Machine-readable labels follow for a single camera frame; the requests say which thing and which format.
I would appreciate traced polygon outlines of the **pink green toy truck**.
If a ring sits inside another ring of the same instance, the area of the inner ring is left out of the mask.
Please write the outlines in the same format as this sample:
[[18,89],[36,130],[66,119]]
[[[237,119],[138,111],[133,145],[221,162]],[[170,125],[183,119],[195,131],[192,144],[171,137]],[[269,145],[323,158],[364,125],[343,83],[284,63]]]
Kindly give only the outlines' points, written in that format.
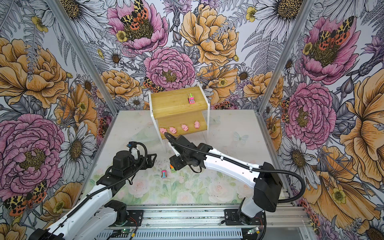
[[188,94],[188,101],[189,101],[189,104],[195,103],[195,97],[192,93]]

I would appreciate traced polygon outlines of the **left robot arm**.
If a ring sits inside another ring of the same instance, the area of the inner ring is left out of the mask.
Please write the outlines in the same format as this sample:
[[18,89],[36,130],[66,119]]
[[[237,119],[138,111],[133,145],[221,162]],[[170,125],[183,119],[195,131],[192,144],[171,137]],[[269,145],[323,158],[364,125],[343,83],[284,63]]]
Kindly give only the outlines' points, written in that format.
[[129,217],[127,205],[113,200],[113,197],[126,183],[132,183],[140,170],[150,169],[156,162],[157,154],[119,151],[113,164],[97,181],[96,186],[67,214],[47,229],[37,229],[31,240],[92,240],[111,225],[122,226],[128,221],[137,223]]

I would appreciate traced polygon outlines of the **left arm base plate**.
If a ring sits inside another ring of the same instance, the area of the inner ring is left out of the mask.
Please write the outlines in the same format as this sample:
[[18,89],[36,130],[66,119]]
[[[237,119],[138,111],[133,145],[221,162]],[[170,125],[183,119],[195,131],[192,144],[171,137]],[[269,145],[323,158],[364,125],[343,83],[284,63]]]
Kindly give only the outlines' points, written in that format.
[[116,227],[140,227],[144,218],[143,215],[143,210],[120,211],[114,225]]

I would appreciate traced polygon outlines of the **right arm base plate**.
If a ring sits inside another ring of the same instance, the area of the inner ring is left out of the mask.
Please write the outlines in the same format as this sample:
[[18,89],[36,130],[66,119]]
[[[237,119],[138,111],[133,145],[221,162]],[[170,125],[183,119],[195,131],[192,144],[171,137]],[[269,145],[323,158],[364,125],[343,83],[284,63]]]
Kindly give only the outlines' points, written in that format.
[[264,212],[259,212],[255,217],[250,218],[238,210],[235,209],[225,209],[224,210],[224,220],[221,224],[226,226],[262,226],[265,225]]

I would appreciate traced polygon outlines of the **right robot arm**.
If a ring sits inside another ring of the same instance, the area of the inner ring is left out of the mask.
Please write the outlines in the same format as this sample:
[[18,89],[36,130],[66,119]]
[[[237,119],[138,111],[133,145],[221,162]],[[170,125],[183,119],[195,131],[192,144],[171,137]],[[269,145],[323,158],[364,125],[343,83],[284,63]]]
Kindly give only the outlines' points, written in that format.
[[275,212],[282,181],[273,165],[265,162],[263,165],[246,163],[229,157],[210,145],[200,143],[198,146],[188,141],[184,136],[174,137],[166,133],[169,146],[175,153],[170,157],[170,164],[176,171],[185,166],[191,170],[203,169],[217,171],[228,175],[252,191],[252,196],[245,197],[237,211],[239,221],[244,225],[251,225],[256,217],[265,212]]

